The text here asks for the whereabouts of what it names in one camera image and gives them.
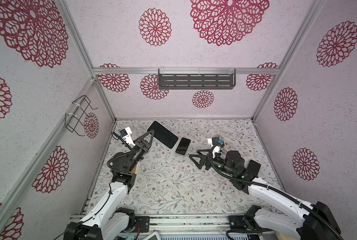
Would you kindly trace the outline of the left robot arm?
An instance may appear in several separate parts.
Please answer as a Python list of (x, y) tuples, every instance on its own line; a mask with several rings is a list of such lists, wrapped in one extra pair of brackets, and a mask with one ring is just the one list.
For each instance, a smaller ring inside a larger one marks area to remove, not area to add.
[(116, 240), (122, 233), (143, 232), (137, 222), (134, 210), (119, 207), (119, 203), (134, 186), (136, 168), (152, 146), (154, 131), (150, 130), (135, 141), (130, 130), (120, 134), (112, 133), (129, 151), (119, 152), (110, 158), (106, 165), (112, 173), (108, 190), (79, 222), (70, 222), (60, 234), (65, 240)]

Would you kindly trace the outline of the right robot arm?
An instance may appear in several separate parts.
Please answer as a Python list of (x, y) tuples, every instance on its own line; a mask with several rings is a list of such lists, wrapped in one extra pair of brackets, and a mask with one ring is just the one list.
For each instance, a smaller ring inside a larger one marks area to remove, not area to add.
[(229, 179), (237, 190), (280, 210), (276, 214), (254, 205), (244, 215), (229, 217), (228, 239), (232, 238), (231, 233), (259, 235), (271, 231), (295, 240), (342, 239), (341, 230), (327, 205), (300, 200), (271, 186), (258, 176), (261, 165), (253, 160), (246, 165), (238, 151), (228, 151), (222, 158), (221, 148), (213, 146), (209, 150), (198, 150), (189, 158), (198, 169), (214, 169)]

